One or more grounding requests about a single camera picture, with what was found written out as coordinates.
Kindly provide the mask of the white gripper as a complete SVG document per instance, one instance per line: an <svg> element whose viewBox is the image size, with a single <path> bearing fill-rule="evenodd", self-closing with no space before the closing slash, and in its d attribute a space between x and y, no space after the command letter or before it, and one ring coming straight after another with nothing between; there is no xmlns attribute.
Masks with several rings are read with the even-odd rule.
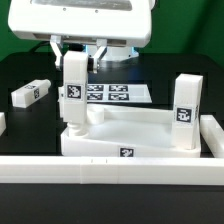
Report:
<svg viewBox="0 0 224 224"><path fill-rule="evenodd" d="M109 46L146 46L152 33L154 0L11 0L8 25L21 39L48 40L63 62L63 41L96 43L92 71Z"/></svg>

